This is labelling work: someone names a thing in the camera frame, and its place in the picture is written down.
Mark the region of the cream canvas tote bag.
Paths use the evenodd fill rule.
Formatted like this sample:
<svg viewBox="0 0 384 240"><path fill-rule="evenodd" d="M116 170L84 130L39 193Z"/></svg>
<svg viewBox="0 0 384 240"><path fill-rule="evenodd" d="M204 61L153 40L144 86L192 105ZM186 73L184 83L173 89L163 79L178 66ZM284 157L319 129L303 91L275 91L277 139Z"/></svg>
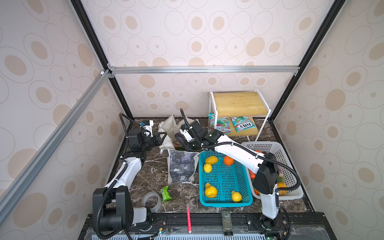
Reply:
<svg viewBox="0 0 384 240"><path fill-rule="evenodd" d="M159 124L158 132L166 132L164 142L160 146L160 153L168 152L168 184L172 183L192 183L195 181L195 172L198 166L198 156L196 152L179 151L174 144L176 143L175 134L181 129L184 121L176 123L174 115L168 117Z"/></svg>

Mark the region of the orange tangerine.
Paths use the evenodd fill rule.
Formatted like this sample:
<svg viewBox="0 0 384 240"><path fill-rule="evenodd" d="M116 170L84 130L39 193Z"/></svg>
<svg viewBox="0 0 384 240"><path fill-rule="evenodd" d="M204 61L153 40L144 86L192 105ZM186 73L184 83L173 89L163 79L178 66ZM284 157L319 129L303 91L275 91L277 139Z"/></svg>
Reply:
<svg viewBox="0 0 384 240"><path fill-rule="evenodd" d="M232 166L234 164L235 160L229 156L225 156L223 158L223 163L226 165L226 166Z"/></svg>

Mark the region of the green yellow snack bag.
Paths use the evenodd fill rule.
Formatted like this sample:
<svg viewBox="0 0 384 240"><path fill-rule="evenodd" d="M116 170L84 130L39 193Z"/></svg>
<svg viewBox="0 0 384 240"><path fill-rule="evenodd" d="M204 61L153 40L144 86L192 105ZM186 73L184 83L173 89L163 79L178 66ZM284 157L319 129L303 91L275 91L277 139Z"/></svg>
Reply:
<svg viewBox="0 0 384 240"><path fill-rule="evenodd" d="M178 151L184 151L184 148L183 148L181 145L174 144L174 147L175 147L175 149L178 150Z"/></svg>

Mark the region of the teal red snack bag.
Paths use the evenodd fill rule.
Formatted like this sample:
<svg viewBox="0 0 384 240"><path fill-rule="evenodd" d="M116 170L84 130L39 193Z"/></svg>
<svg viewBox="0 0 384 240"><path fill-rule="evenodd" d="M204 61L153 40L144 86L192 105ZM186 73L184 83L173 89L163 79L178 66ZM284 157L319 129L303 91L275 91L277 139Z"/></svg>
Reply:
<svg viewBox="0 0 384 240"><path fill-rule="evenodd" d="M230 128L230 119L229 118L218 118L216 127L215 127L215 114L209 113L209 121L210 121L210 129L217 129L221 131L224 134L230 134L231 128Z"/></svg>

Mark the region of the green Fox's candy bag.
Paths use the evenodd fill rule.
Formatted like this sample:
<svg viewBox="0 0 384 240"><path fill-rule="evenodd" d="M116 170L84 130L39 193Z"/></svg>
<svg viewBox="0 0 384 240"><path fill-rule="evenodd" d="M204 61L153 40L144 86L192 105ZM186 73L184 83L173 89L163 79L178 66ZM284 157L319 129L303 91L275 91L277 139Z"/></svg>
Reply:
<svg viewBox="0 0 384 240"><path fill-rule="evenodd" d="M249 117L231 117L231 121L235 127L236 132L253 129L256 125Z"/></svg>

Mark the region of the bumpy yellow citron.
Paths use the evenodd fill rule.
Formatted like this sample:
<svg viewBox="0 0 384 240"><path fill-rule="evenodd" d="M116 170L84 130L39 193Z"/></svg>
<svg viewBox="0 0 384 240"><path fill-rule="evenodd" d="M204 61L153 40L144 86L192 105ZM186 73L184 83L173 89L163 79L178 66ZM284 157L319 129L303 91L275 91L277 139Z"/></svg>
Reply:
<svg viewBox="0 0 384 240"><path fill-rule="evenodd" d="M213 165L213 164L218 163L218 161L219 161L219 159L216 156L210 156L210 157L206 158L205 164Z"/></svg>

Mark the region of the small yellow lemon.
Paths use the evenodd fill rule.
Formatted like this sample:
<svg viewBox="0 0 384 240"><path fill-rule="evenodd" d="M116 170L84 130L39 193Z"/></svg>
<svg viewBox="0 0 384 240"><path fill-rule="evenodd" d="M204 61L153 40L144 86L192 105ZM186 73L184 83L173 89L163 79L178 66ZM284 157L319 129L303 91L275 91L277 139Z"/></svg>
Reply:
<svg viewBox="0 0 384 240"><path fill-rule="evenodd" d="M204 164L203 170L205 173L210 173L213 170L213 167L211 164Z"/></svg>

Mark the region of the teal plastic basket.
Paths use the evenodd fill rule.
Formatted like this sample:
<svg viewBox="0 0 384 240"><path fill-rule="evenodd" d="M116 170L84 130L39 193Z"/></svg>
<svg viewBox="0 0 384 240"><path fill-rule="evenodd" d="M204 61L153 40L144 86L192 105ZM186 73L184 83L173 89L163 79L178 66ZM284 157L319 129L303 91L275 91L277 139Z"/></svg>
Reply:
<svg viewBox="0 0 384 240"><path fill-rule="evenodd" d="M206 158L216 156L219 161L213 164L213 170L205 173L203 166ZM200 202L205 207L237 208L250 206L253 203L252 190L244 165L235 161L232 166L223 163L224 154L215 151L204 151L199 156ZM207 198L204 194L206 183L218 190L215 198ZM232 201L232 191L239 192L243 199L239 203Z"/></svg>

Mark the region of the green crumpled wrapper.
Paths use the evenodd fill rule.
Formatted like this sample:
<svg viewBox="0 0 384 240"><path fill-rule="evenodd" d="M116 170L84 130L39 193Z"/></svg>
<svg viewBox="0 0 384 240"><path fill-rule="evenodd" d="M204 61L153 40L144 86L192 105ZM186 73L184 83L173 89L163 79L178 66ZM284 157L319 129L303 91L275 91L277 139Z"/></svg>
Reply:
<svg viewBox="0 0 384 240"><path fill-rule="evenodd" d="M170 193L168 192L169 186L165 186L161 189L162 202L166 202L172 199Z"/></svg>

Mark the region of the clear tape roll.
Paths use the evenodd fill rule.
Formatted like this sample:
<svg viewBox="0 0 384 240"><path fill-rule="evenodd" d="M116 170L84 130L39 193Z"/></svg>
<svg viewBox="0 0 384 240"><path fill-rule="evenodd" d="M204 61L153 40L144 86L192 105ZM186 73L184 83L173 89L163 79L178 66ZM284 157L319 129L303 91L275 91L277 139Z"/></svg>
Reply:
<svg viewBox="0 0 384 240"><path fill-rule="evenodd" d="M162 206L162 197L157 192L146 193L141 201L141 206L149 209L152 213L157 213Z"/></svg>

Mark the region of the orange carrot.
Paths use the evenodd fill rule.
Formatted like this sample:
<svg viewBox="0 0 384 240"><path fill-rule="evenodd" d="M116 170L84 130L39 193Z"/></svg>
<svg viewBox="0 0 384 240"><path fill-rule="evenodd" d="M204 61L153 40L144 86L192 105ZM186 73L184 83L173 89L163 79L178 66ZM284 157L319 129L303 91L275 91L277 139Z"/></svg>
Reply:
<svg viewBox="0 0 384 240"><path fill-rule="evenodd" d="M249 170L249 175L250 175L250 178L251 178L252 180L255 179L255 177L256 177L256 174L253 173L251 170Z"/></svg>

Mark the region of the yellow lemon front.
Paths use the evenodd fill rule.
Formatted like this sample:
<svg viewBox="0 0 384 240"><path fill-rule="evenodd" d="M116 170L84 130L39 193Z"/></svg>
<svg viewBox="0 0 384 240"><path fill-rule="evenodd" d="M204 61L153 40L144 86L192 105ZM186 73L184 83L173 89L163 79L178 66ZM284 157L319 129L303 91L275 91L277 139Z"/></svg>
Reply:
<svg viewBox="0 0 384 240"><path fill-rule="evenodd" d="M239 192L235 192L235 191L232 191L231 197L234 203L239 203L243 199L242 195Z"/></svg>

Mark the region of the pink marker pen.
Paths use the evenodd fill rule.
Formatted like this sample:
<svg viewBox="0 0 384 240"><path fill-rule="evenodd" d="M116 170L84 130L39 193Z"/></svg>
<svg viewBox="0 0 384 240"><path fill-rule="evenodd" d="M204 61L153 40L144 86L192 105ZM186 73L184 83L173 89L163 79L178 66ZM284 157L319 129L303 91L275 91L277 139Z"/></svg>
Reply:
<svg viewBox="0 0 384 240"><path fill-rule="evenodd" d="M187 205L187 224L188 224L188 233L192 233L192 221L191 221L191 211L190 206Z"/></svg>

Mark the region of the diagonal aluminium frame bar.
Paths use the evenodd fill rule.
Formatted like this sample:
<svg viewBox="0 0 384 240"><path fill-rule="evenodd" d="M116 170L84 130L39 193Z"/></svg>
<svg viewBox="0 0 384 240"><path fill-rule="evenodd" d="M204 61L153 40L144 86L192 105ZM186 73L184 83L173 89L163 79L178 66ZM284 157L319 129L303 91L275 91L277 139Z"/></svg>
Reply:
<svg viewBox="0 0 384 240"><path fill-rule="evenodd" d="M5 220L21 200L22 196L28 190L65 136L74 126L80 115L84 112L85 108L94 98L97 91L110 77L110 75L110 70L103 70L103 73L93 81L87 91L82 95L79 101L74 105L59 126L46 140L43 146L32 157L31 161L10 185L10 188L1 199L1 225L4 224Z"/></svg>

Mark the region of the horizontal aluminium frame bar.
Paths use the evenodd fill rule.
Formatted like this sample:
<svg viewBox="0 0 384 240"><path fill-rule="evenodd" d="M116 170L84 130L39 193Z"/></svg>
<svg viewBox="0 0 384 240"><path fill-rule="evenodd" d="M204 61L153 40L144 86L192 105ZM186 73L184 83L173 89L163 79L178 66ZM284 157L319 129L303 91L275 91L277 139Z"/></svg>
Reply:
<svg viewBox="0 0 384 240"><path fill-rule="evenodd" d="M111 67L112 74L297 73L299 66Z"/></svg>

